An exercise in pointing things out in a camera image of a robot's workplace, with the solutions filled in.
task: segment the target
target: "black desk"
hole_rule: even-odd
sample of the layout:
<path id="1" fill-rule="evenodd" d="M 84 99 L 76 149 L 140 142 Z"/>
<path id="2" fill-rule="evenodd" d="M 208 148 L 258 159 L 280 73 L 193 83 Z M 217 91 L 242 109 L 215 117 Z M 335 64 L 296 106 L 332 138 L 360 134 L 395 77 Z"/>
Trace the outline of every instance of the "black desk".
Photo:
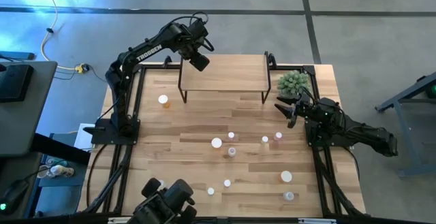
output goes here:
<path id="1" fill-rule="evenodd" d="M 2 64 L 6 67 L 27 64 L 33 67 L 33 74 L 24 101 L 0 103 L 0 157 L 40 152 L 87 165 L 89 153 L 35 133 L 57 63 L 16 61 Z"/>

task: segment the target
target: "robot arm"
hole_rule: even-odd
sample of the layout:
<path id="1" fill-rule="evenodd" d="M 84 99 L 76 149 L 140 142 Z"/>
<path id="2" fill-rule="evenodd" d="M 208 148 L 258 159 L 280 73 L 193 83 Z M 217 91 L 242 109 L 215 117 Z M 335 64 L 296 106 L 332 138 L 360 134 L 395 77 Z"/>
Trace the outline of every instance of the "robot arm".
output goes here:
<path id="1" fill-rule="evenodd" d="M 195 21 L 189 26 L 175 22 L 181 18 L 195 18 Z M 203 46 L 210 51 L 214 50 L 211 43 L 206 39 L 208 35 L 208 31 L 204 27 L 206 23 L 196 16 L 176 18 L 162 27 L 155 37 L 145 39 L 144 43 L 121 53 L 118 59 L 110 65 L 109 70 L 106 72 L 106 79 L 112 90 L 112 102 L 114 104 L 114 112 L 110 120 L 119 135 L 129 137 L 133 133 L 131 121 L 127 116 L 126 93 L 134 74 L 134 67 L 159 51 L 169 48 L 172 52 L 178 51 L 183 60 L 190 60 L 189 62 L 194 67 L 199 71 L 203 71 L 209 64 L 209 60 L 198 53 L 198 48 Z"/>
<path id="2" fill-rule="evenodd" d="M 275 104 L 275 106 L 290 120 L 288 127 L 292 128 L 297 116 L 306 119 L 306 130 L 311 138 L 308 141 L 318 146 L 353 146 L 360 142 L 372 147 L 376 152 L 386 156 L 397 156 L 396 138 L 384 128 L 374 128 L 364 123 L 352 120 L 339 107 L 339 104 L 328 98 L 315 100 L 306 89 L 300 89 L 300 94 L 290 98 L 278 97 L 293 108 Z"/>

